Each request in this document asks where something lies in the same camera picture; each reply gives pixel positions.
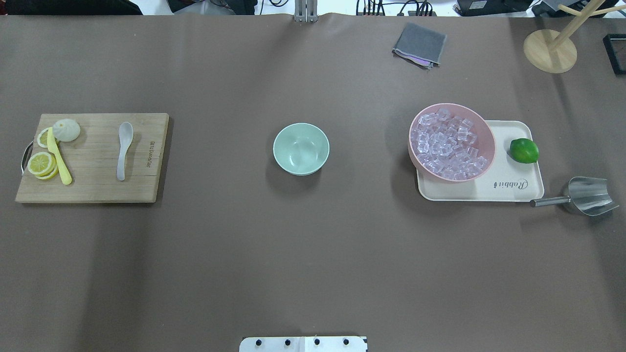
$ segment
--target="empty bowl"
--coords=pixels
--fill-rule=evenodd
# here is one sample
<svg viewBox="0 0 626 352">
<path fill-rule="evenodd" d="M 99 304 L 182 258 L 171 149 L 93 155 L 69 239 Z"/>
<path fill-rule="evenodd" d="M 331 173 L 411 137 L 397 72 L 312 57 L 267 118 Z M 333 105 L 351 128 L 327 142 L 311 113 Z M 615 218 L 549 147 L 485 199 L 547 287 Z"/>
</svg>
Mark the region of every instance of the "empty bowl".
<svg viewBox="0 0 626 352">
<path fill-rule="evenodd" d="M 455 179 L 455 178 L 451 178 L 450 176 L 444 177 L 441 174 L 437 174 L 431 170 L 433 167 L 432 164 L 431 164 L 431 168 L 427 168 L 419 160 L 418 158 L 419 150 L 418 150 L 417 143 L 414 142 L 413 145 L 411 143 L 411 136 L 412 136 L 411 131 L 414 131 L 418 128 L 420 117 L 428 113 L 436 113 L 441 108 L 448 110 L 451 116 L 459 116 L 460 118 L 463 118 L 463 119 L 466 118 L 473 123 L 473 126 L 471 127 L 470 131 L 472 131 L 476 135 L 475 136 L 476 141 L 471 146 L 478 149 L 478 155 L 476 157 L 483 157 L 487 160 L 484 166 L 479 168 L 480 171 L 476 171 L 476 169 L 474 169 L 475 172 L 478 172 L 478 174 L 470 176 L 470 177 L 468 176 L 466 179 Z M 447 183 L 467 182 L 470 180 L 474 180 L 480 177 L 481 175 L 483 175 L 485 172 L 487 172 L 487 170 L 489 170 L 489 168 L 491 167 L 491 164 L 493 163 L 495 153 L 496 153 L 496 143 L 495 143 L 495 138 L 493 136 L 491 128 L 489 127 L 489 125 L 487 125 L 485 120 L 479 114 L 477 114 L 472 109 L 467 108 L 463 105 L 452 104 L 452 103 L 440 103 L 440 104 L 431 105 L 425 108 L 424 110 L 420 111 L 417 114 L 417 116 L 415 116 L 415 119 L 413 119 L 413 122 L 411 123 L 411 127 L 409 128 L 409 156 L 411 157 L 411 161 L 413 162 L 413 165 L 415 165 L 415 167 L 420 171 L 422 175 L 424 175 L 425 177 L 429 177 L 430 179 L 439 180 L 439 181 L 447 182 Z"/>
<path fill-rule="evenodd" d="M 294 123 L 274 140 L 274 158 L 288 173 L 305 176 L 318 171 L 328 159 L 330 143 L 322 130 L 310 123 Z"/>
</svg>

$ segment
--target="white spoon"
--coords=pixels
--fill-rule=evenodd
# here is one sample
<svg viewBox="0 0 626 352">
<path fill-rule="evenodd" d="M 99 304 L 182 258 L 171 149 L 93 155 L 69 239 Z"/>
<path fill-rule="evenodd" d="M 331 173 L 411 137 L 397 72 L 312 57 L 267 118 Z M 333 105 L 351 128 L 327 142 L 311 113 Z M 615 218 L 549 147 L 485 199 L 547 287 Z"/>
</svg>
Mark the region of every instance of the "white spoon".
<svg viewBox="0 0 626 352">
<path fill-rule="evenodd" d="M 130 122 L 123 122 L 120 125 L 120 157 L 118 158 L 118 180 L 124 181 L 126 178 L 124 163 L 126 162 L 126 152 L 133 141 L 133 125 Z"/>
</svg>

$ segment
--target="knife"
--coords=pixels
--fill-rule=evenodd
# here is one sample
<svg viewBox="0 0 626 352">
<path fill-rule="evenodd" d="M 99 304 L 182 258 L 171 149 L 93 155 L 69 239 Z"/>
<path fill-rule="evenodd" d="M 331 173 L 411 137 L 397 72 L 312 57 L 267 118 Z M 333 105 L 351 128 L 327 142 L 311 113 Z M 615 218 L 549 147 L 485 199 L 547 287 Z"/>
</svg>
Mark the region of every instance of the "knife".
<svg viewBox="0 0 626 352">
<path fill-rule="evenodd" d="M 61 152 L 59 151 L 59 147 L 56 145 L 56 141 L 54 140 L 54 135 L 52 133 L 52 128 L 48 130 L 48 151 L 54 154 L 56 157 L 56 164 L 59 167 L 59 175 L 61 176 L 61 182 L 64 185 L 69 185 L 72 183 L 72 175 L 69 174 L 68 167 L 65 166 L 63 162 L 63 158 L 61 158 Z"/>
</svg>

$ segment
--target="mint green bowl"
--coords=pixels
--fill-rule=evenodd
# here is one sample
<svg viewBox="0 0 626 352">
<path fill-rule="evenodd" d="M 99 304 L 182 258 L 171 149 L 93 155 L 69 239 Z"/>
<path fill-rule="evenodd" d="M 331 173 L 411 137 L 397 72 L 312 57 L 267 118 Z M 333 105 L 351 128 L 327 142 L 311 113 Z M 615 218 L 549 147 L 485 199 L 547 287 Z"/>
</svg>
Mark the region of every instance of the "mint green bowl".
<svg viewBox="0 0 626 352">
<path fill-rule="evenodd" d="M 288 173 L 306 176 L 318 171 L 328 159 L 331 145 L 322 130 L 310 123 L 294 123 L 274 140 L 274 158 Z"/>
</svg>

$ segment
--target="wooden stand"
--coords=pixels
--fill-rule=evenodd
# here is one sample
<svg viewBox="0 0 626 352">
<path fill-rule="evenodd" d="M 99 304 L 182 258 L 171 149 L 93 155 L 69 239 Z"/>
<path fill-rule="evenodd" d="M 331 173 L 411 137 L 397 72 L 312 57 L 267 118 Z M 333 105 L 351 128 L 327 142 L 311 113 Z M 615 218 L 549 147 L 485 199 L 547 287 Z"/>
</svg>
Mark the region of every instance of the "wooden stand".
<svg viewBox="0 0 626 352">
<path fill-rule="evenodd" d="M 596 11 L 603 2 L 604 0 L 591 0 L 583 11 L 559 5 L 559 9 L 576 17 L 560 33 L 551 29 L 541 29 L 527 36 L 524 40 L 526 58 L 539 70 L 549 73 L 567 72 L 574 66 L 578 56 L 576 46 L 569 39 L 576 29 L 591 16 L 626 8 L 626 5 L 623 5 Z"/>
</svg>

